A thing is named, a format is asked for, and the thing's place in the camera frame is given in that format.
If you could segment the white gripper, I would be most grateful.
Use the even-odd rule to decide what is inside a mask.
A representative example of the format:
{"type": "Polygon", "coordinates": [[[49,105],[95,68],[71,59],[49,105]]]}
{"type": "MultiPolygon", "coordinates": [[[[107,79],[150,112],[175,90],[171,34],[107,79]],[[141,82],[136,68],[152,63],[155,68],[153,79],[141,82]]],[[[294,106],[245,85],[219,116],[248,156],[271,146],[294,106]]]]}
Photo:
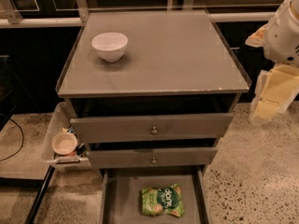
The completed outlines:
{"type": "Polygon", "coordinates": [[[269,72],[261,71],[251,102],[250,122],[264,125],[284,113],[299,94],[299,0],[285,0],[245,44],[263,46],[264,56],[278,63],[269,72]]]}

